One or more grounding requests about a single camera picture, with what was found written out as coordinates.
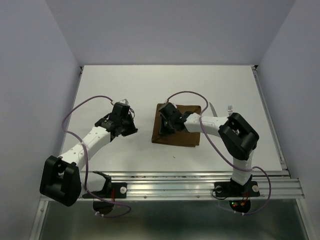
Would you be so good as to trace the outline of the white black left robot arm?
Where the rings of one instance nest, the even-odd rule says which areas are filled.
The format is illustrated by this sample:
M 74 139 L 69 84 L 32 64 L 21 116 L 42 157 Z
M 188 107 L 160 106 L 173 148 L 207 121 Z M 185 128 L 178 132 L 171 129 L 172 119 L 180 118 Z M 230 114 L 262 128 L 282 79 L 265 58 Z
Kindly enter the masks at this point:
M 99 119 L 90 132 L 70 150 L 56 157 L 51 155 L 44 163 L 39 192 L 67 207 L 85 198 L 124 198 L 120 191 L 125 184 L 112 184 L 109 175 L 94 171 L 81 177 L 80 171 L 103 147 L 118 136 L 137 133 L 127 100 L 116 102 L 111 113 Z

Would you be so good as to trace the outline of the brown cloth napkin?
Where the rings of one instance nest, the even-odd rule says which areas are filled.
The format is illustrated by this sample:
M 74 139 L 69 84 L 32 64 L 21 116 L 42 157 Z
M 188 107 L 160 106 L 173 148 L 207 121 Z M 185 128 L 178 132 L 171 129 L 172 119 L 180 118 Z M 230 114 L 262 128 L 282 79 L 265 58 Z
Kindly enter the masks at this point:
M 153 124 L 151 142 L 153 144 L 178 146 L 178 147 L 196 147 L 200 145 L 200 133 L 188 133 L 176 131 L 173 134 L 161 135 L 161 116 L 159 109 L 163 103 L 156 105 L 156 113 Z

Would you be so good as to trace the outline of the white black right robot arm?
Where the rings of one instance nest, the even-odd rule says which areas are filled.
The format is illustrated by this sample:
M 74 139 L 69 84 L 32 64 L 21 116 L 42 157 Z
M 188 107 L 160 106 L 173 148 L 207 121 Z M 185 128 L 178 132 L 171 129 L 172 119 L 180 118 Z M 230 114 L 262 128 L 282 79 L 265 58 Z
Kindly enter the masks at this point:
M 224 143 L 233 162 L 232 176 L 226 184 L 216 183 L 217 193 L 221 198 L 230 194 L 235 197 L 250 190 L 252 180 L 252 158 L 259 140 L 258 133 L 236 112 L 229 116 L 201 116 L 192 111 L 181 113 L 171 102 L 163 104 L 159 110 L 160 130 L 162 135 L 172 135 L 176 132 L 201 133 L 219 137 Z

